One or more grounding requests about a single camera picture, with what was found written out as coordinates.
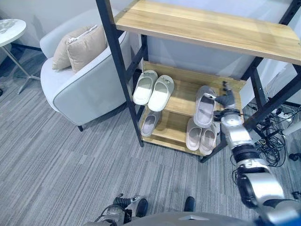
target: armchair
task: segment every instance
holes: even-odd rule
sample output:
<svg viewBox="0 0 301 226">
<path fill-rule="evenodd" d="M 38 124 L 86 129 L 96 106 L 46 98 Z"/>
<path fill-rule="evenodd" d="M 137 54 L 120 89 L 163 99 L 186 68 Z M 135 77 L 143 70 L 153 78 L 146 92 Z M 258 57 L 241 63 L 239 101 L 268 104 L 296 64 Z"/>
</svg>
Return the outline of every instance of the armchair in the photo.
<svg viewBox="0 0 301 226">
<path fill-rule="evenodd" d="M 55 111 L 77 125 L 80 131 L 83 124 L 126 101 L 109 45 L 77 73 L 71 68 L 52 69 L 52 57 L 61 38 L 82 26 L 94 24 L 102 24 L 96 8 L 70 19 L 40 40 L 40 47 L 48 58 L 41 70 L 41 85 L 46 99 Z M 128 67 L 131 53 L 127 32 L 120 36 L 119 43 L 125 66 Z"/>
</svg>

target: wooden shelf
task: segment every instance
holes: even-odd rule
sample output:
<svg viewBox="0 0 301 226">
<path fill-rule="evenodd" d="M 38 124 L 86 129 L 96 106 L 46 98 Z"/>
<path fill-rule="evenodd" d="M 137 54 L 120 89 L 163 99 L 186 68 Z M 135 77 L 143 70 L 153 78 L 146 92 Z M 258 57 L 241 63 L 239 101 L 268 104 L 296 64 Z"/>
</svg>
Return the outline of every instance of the wooden shelf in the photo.
<svg viewBox="0 0 301 226">
<path fill-rule="evenodd" d="M 150 110 L 146 107 L 140 128 Z M 162 112 L 162 118 L 153 131 L 153 135 L 177 142 L 186 142 L 186 126 L 190 117 L 181 114 Z"/>
<path fill-rule="evenodd" d="M 152 64 L 147 61 L 143 62 L 143 69 L 154 70 L 158 76 L 167 74 L 173 78 L 175 84 L 172 96 L 162 111 L 162 118 L 152 135 L 143 137 L 143 140 L 146 142 L 202 156 L 199 150 L 194 152 L 186 147 L 186 128 L 189 118 L 195 112 L 196 92 L 203 85 L 212 87 L 217 95 L 220 95 L 222 82 L 227 81 L 234 91 L 237 108 L 242 110 L 239 91 L 246 83 L 245 81 L 176 69 L 165 65 Z M 221 110 L 219 105 L 216 106 L 216 110 Z M 140 128 L 149 111 L 148 107 L 146 107 L 140 121 Z"/>
<path fill-rule="evenodd" d="M 239 91 L 245 85 L 245 81 L 176 69 L 165 65 L 152 64 L 147 61 L 144 61 L 143 69 L 154 70 L 158 76 L 167 74 L 173 78 L 174 91 L 164 109 L 166 111 L 192 117 L 195 113 L 197 90 L 201 86 L 208 85 L 217 95 L 220 95 L 223 81 L 227 81 L 232 87 L 237 108 L 242 110 Z M 221 110 L 222 108 L 220 105 L 216 105 L 215 109 Z"/>
<path fill-rule="evenodd" d="M 134 0 L 115 17 L 117 29 L 301 65 L 301 45 L 286 25 Z"/>
<path fill-rule="evenodd" d="M 142 127 L 149 111 L 150 110 L 146 107 L 142 120 L 140 121 L 140 128 Z M 201 156 L 201 152 L 199 150 L 194 152 L 186 147 L 186 127 L 189 118 L 190 117 L 188 116 L 163 111 L 162 118 L 158 122 L 152 135 L 150 137 L 143 137 L 143 140 L 149 143 Z"/>
<path fill-rule="evenodd" d="M 197 151 L 191 151 L 186 147 L 186 144 L 184 143 L 180 143 L 180 142 L 176 142 L 173 140 L 168 140 L 162 137 L 157 137 L 157 136 L 150 136 L 150 137 L 143 137 L 143 141 L 148 142 L 148 143 L 152 143 L 152 144 L 156 144 L 156 145 L 160 145 L 160 146 L 164 146 L 164 147 L 169 147 L 169 148 L 173 148 L 182 152 L 187 152 L 190 154 L 195 154 L 195 155 L 199 155 L 201 156 L 201 153 L 199 152 L 199 150 Z"/>
</svg>

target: pillow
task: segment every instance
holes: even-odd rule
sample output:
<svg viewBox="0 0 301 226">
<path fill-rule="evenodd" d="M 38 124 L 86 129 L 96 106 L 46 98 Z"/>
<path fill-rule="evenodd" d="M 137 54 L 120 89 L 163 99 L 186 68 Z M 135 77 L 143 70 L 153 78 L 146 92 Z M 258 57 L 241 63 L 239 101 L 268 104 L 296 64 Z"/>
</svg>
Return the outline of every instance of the pillow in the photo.
<svg viewBox="0 0 301 226">
<path fill-rule="evenodd" d="M 67 54 L 72 70 L 77 73 L 107 48 L 103 26 L 71 41 L 67 45 Z"/>
<path fill-rule="evenodd" d="M 67 55 L 67 44 L 70 38 L 77 37 L 82 33 L 88 31 L 91 27 L 81 27 L 75 31 L 66 34 L 58 44 L 55 54 L 52 59 L 52 69 L 64 69 L 70 67 L 71 63 Z"/>
</svg>

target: shoe rack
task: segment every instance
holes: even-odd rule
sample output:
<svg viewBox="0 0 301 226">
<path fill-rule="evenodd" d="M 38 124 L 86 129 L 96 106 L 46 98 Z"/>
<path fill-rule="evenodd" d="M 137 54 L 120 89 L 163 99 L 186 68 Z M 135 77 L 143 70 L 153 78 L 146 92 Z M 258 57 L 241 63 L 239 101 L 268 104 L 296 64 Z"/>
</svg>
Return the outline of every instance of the shoe rack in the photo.
<svg viewBox="0 0 301 226">
<path fill-rule="evenodd" d="M 154 70 L 158 76 L 167 74 L 174 80 L 174 91 L 162 111 L 162 118 L 154 129 L 152 136 L 143 137 L 145 142 L 201 156 L 199 150 L 191 151 L 186 147 L 187 122 L 196 111 L 196 93 L 201 86 L 208 85 L 217 95 L 220 95 L 223 92 L 222 81 L 227 81 L 233 89 L 237 108 L 241 110 L 239 91 L 246 83 L 245 81 L 181 70 L 147 61 L 143 63 L 143 70 Z M 216 105 L 216 110 L 221 109 L 220 105 Z M 148 113 L 149 109 L 146 107 L 140 120 L 140 128 Z"/>
<path fill-rule="evenodd" d="M 287 26 L 300 7 L 296 1 L 291 3 L 281 19 L 282 24 L 150 0 L 134 0 L 127 8 L 113 17 L 109 0 L 96 0 L 96 3 L 141 146 L 144 142 L 148 142 L 200 155 L 197 151 L 188 150 L 185 145 L 186 125 L 188 119 L 195 112 L 197 89 L 208 85 L 217 94 L 221 94 L 222 81 L 227 81 L 235 93 L 237 108 L 241 111 L 239 91 L 245 85 L 243 80 L 151 63 L 148 61 L 147 36 L 256 56 L 243 76 L 245 79 L 251 77 L 255 99 L 259 106 L 258 111 L 245 122 L 247 129 L 255 129 L 259 121 L 301 89 L 301 42 L 295 32 Z M 125 68 L 118 42 L 122 31 L 141 34 L 142 39 L 142 46 L 128 68 Z M 266 101 L 256 68 L 264 57 L 291 63 L 297 71 L 297 76 L 270 101 Z M 129 80 L 142 58 L 144 59 L 143 70 L 154 70 L 158 76 L 169 75 L 175 82 L 174 92 L 151 137 L 142 137 L 139 127 L 139 121 L 144 120 L 148 109 L 146 107 L 144 110 L 144 106 L 141 106 L 136 112 L 132 94 L 128 88 Z M 206 161 L 225 146 L 226 142 L 223 139 L 213 153 L 203 158 L 201 162 Z"/>
</svg>

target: shoe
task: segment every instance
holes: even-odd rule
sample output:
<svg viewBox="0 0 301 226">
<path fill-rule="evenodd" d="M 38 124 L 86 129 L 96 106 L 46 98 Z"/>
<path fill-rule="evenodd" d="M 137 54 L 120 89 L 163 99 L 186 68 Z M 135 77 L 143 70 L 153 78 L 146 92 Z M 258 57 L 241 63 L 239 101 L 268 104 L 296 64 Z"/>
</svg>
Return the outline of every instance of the shoe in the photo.
<svg viewBox="0 0 301 226">
<path fill-rule="evenodd" d="M 136 209 L 136 217 L 143 218 L 146 215 L 148 202 L 146 199 L 141 199 Z"/>
<path fill-rule="evenodd" d="M 215 101 L 204 96 L 204 93 L 216 96 L 215 92 L 209 86 L 202 86 L 198 90 L 196 95 L 196 112 L 193 115 L 193 120 L 197 126 L 208 128 L 213 120 Z"/>
<path fill-rule="evenodd" d="M 161 75 L 157 79 L 154 91 L 150 97 L 148 103 L 149 109 L 151 109 L 154 112 L 161 112 L 165 108 L 173 91 L 173 79 L 168 75 Z"/>
<path fill-rule="evenodd" d="M 153 112 L 153 111 L 149 112 L 141 128 L 142 136 L 149 137 L 153 133 L 161 116 L 162 116 L 162 112 Z"/>
<path fill-rule="evenodd" d="M 202 128 L 197 126 L 193 118 L 190 118 L 187 124 L 186 146 L 191 151 L 196 151 L 199 148 L 202 135 Z"/>
<path fill-rule="evenodd" d="M 133 95 L 133 101 L 137 105 L 146 105 L 150 100 L 158 75 L 153 70 L 147 70 L 139 76 Z"/>
<path fill-rule="evenodd" d="M 217 127 L 214 122 L 211 124 L 209 128 L 203 129 L 201 141 L 199 145 L 199 150 L 201 154 L 205 156 L 212 153 L 212 150 L 216 142 L 216 136 L 217 136 Z"/>
<path fill-rule="evenodd" d="M 196 201 L 193 197 L 189 196 L 186 199 L 184 212 L 194 212 L 196 210 Z"/>
</svg>

